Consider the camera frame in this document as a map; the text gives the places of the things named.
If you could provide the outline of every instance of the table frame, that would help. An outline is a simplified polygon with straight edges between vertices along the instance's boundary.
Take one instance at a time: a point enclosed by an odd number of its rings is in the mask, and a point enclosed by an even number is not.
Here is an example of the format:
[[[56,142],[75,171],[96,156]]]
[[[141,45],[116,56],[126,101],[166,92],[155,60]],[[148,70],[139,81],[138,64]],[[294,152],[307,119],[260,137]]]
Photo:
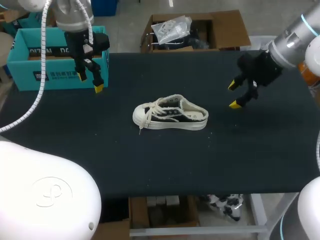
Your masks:
[[[267,218],[261,195],[250,194],[255,225],[131,229],[130,237],[256,233],[258,240],[268,240],[271,231],[285,214],[297,195],[298,193],[285,193],[270,217]]]

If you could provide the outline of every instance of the black felt surface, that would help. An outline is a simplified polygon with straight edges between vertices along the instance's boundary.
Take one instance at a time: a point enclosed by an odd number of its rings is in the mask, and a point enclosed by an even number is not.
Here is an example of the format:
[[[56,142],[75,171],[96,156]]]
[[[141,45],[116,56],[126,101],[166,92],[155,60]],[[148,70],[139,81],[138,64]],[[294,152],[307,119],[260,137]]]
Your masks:
[[[240,52],[111,54],[109,88],[46,91],[34,114],[3,134],[70,159],[102,197],[298,192],[319,176],[319,111],[296,71],[285,72],[245,109],[228,105]],[[0,126],[20,117],[36,92],[12,92]],[[209,111],[201,131],[147,130],[135,107],[182,94]]]

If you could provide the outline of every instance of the white shoe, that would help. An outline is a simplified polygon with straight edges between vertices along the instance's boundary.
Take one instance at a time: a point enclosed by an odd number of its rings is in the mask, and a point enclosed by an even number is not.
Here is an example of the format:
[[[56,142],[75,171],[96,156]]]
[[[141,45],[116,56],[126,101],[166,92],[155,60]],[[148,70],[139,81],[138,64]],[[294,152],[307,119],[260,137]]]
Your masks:
[[[159,98],[135,108],[132,119],[141,129],[201,130],[207,125],[209,113],[182,95]]]

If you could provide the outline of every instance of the white shoelace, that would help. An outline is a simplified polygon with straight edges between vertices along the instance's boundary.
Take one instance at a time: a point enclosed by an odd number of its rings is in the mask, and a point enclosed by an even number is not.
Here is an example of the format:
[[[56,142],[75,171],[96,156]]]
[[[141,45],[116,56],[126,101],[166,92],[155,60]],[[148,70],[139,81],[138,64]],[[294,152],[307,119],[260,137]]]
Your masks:
[[[139,128],[140,128],[139,135],[141,133],[141,130],[143,128],[145,128],[146,125],[149,126],[149,124],[151,123],[151,118],[152,118],[153,114],[157,115],[157,114],[165,114],[166,113],[163,110],[163,108],[159,106],[159,103],[162,99],[163,98],[159,98],[157,101],[145,103],[142,105],[143,109],[149,108],[149,110],[146,112],[146,114],[144,115],[144,117],[141,121],[141,124],[139,126]]]

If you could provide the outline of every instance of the concrete floor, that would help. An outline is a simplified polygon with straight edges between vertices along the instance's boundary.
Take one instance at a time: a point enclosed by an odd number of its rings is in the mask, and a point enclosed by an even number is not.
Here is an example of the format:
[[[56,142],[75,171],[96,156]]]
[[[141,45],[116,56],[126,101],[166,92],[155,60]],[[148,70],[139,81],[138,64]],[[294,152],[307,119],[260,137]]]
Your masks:
[[[295,18],[309,8],[313,0],[119,0],[116,16],[96,17],[96,26],[105,26],[110,37],[111,53],[140,51],[140,38],[152,14],[201,13],[239,9],[249,35],[278,35]],[[8,86],[0,85],[0,102]],[[267,216],[280,201],[282,194],[262,194]],[[250,225],[253,223],[251,208],[246,202],[240,222],[230,222],[212,212],[201,211],[202,226]],[[162,238],[164,240],[255,240],[254,234],[208,235]]]
[[[152,14],[205,13],[239,9],[249,35],[279,35],[314,0],[119,0],[116,16],[96,17],[105,26],[111,53],[140,51],[140,38]]]

